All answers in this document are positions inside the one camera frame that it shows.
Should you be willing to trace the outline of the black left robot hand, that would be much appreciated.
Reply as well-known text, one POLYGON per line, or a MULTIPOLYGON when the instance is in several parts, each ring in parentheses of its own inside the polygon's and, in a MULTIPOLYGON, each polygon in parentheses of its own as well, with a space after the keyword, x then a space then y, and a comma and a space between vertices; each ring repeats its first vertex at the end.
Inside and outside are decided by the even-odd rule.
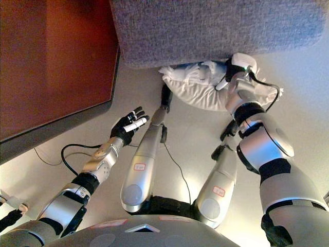
POLYGON ((145 115, 143 108, 137 107, 115 123, 110 138, 119 138, 122 140, 123 146, 127 146, 131 143, 135 132, 149 119, 150 117, 145 115))

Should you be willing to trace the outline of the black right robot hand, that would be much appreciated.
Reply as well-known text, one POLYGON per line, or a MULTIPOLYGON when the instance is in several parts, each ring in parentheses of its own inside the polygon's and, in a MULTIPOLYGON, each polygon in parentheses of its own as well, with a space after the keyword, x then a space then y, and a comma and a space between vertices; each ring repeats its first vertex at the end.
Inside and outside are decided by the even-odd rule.
POLYGON ((248 55, 243 53, 235 53, 230 59, 225 62, 226 73, 220 82, 216 85, 215 89, 217 91, 222 90, 233 78, 236 73, 244 72, 249 73, 257 72, 257 62, 256 60, 248 55))

